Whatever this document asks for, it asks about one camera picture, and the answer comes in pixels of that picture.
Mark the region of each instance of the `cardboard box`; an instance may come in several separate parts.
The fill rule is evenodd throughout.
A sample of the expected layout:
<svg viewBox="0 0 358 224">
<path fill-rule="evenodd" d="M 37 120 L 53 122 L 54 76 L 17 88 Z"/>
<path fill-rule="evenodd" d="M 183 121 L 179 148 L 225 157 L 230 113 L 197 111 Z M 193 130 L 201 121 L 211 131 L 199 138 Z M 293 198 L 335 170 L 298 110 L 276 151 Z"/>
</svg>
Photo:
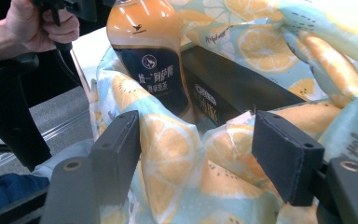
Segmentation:
<svg viewBox="0 0 358 224">
<path fill-rule="evenodd" d="M 182 52 L 186 85 L 192 103 L 216 125 L 251 110 L 273 110 L 303 103 L 271 80 L 207 49 Z"/>
</svg>

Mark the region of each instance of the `bottle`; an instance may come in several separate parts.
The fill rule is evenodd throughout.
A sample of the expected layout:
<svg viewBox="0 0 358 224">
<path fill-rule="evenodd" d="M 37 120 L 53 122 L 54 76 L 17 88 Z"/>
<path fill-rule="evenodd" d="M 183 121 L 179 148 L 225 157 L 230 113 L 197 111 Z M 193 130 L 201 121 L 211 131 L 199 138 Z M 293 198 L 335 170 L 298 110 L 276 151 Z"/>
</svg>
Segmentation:
<svg viewBox="0 0 358 224">
<path fill-rule="evenodd" d="M 177 117 L 193 122 L 180 58 L 181 23 L 165 0 L 117 0 L 106 32 L 129 75 Z"/>
</svg>

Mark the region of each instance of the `lemon print bag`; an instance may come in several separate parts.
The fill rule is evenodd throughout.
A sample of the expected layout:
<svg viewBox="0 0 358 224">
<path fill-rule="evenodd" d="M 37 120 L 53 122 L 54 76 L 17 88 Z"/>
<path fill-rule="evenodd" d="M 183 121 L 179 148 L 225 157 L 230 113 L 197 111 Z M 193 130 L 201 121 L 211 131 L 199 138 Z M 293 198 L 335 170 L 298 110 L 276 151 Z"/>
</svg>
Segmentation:
<svg viewBox="0 0 358 224">
<path fill-rule="evenodd" d="M 358 160 L 358 1 L 169 2 L 184 39 L 307 101 L 270 112 L 324 145 L 326 161 Z M 129 199 L 102 209 L 103 223 L 317 223 L 317 202 L 283 203 L 252 155 L 253 112 L 201 133 L 130 78 L 111 48 L 91 92 L 95 139 L 114 116 L 140 113 L 142 155 Z"/>
</svg>

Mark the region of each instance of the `bottle label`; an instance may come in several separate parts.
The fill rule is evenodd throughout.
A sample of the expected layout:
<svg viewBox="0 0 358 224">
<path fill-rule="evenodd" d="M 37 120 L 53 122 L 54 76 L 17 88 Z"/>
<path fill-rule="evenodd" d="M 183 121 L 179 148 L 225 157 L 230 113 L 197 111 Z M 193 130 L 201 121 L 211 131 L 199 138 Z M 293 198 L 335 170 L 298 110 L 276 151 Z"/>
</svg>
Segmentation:
<svg viewBox="0 0 358 224">
<path fill-rule="evenodd" d="M 118 58 L 132 78 L 173 114 L 179 116 L 188 106 L 182 84 L 179 56 L 171 49 L 118 49 Z"/>
</svg>

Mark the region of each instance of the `person's hand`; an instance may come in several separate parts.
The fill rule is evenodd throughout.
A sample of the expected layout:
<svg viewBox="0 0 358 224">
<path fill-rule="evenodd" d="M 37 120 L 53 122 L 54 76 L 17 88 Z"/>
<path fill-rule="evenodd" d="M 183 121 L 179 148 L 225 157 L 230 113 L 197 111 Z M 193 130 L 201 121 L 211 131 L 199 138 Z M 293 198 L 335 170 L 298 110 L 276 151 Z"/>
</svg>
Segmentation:
<svg viewBox="0 0 358 224">
<path fill-rule="evenodd" d="M 66 9 L 59 10 L 61 26 L 53 21 L 51 11 L 40 16 L 39 8 L 31 0 L 12 0 L 5 19 L 10 34 L 27 51 L 42 52 L 55 49 L 55 42 L 69 43 L 79 37 L 79 21 Z"/>
</svg>

